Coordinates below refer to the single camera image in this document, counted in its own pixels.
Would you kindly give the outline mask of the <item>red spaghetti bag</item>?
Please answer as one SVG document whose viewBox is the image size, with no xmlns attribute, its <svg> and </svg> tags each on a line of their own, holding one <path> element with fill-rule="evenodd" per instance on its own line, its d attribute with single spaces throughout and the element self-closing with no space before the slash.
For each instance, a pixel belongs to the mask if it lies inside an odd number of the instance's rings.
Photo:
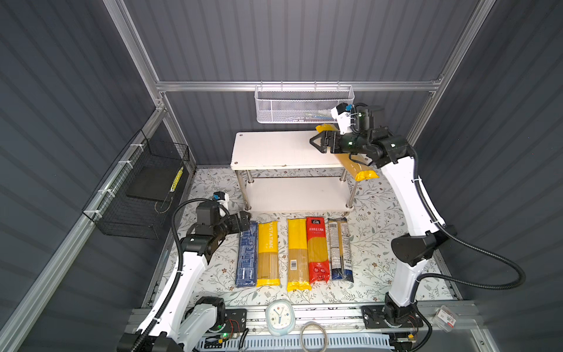
<svg viewBox="0 0 563 352">
<path fill-rule="evenodd" d="M 306 218 L 306 239 L 310 284 L 328 282 L 331 269 L 324 218 Z"/>
</svg>

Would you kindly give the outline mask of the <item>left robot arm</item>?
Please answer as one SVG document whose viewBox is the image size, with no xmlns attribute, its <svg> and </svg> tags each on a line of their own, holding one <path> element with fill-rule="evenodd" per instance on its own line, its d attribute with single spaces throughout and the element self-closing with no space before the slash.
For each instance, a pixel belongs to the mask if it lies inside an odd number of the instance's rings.
<svg viewBox="0 0 563 352">
<path fill-rule="evenodd" d="M 198 204 L 196 222 L 180 238 L 176 215 L 184 206 L 195 202 Z M 177 249 L 174 272 L 136 331 L 123 334 L 117 351 L 195 351 L 205 333 L 224 323 L 223 299 L 203 297 L 190 312 L 187 306 L 196 283 L 225 238 L 250 229 L 250 213 L 231 214 L 228 202 L 227 193 L 215 192 L 210 199 L 189 199 L 174 210 L 172 235 Z"/>
</svg>

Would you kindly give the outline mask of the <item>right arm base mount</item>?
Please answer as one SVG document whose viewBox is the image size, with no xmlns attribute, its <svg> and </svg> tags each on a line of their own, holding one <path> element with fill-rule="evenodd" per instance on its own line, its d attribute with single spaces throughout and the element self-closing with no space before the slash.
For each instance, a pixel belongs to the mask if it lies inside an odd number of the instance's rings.
<svg viewBox="0 0 563 352">
<path fill-rule="evenodd" d="M 384 305 L 364 305 L 362 318 L 367 329 L 421 328 L 424 323 L 412 305 L 396 307 L 393 303 Z"/>
</svg>

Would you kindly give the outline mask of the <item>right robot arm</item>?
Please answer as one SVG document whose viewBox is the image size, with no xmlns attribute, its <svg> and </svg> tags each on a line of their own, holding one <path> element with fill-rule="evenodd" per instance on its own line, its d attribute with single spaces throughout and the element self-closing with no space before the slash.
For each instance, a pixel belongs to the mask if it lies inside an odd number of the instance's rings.
<svg viewBox="0 0 563 352">
<path fill-rule="evenodd" d="M 407 221 L 408 233 L 395 238 L 391 249 L 398 260 L 391 288 L 385 297 L 383 317 L 399 327 L 419 314 L 416 293 L 421 282 L 439 278 L 484 290 L 510 290 L 526 281 L 524 270 L 513 261 L 457 238 L 453 226 L 439 216 L 419 176 L 419 157 L 404 136 L 384 126 L 384 109 L 366 104 L 341 103 L 330 111 L 335 131 L 321 131 L 309 140 L 321 153 L 346 155 L 363 167 L 377 167 L 390 183 Z M 444 242 L 452 240 L 512 268 L 517 277 L 504 284 L 481 284 L 426 274 L 425 266 Z"/>
</svg>

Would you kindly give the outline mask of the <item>clear blue spaghetti bag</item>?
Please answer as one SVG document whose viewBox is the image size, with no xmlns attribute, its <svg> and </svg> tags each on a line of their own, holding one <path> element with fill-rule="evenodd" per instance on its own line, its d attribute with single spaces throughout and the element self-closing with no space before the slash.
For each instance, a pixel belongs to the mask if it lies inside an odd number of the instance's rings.
<svg viewBox="0 0 563 352">
<path fill-rule="evenodd" d="M 332 280 L 354 283 L 350 232 L 346 218 L 328 220 Z"/>
</svg>

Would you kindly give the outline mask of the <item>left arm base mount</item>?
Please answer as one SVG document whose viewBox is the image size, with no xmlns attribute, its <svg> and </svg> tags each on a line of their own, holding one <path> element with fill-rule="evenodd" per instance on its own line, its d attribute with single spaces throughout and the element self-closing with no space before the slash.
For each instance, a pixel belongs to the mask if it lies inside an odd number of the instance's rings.
<svg viewBox="0 0 563 352">
<path fill-rule="evenodd" d="M 240 337 L 246 329 L 247 315 L 247 309 L 227 308 L 224 321 L 217 323 L 211 330 L 206 331 L 204 337 L 221 337 L 223 340 L 232 340 Z"/>
</svg>

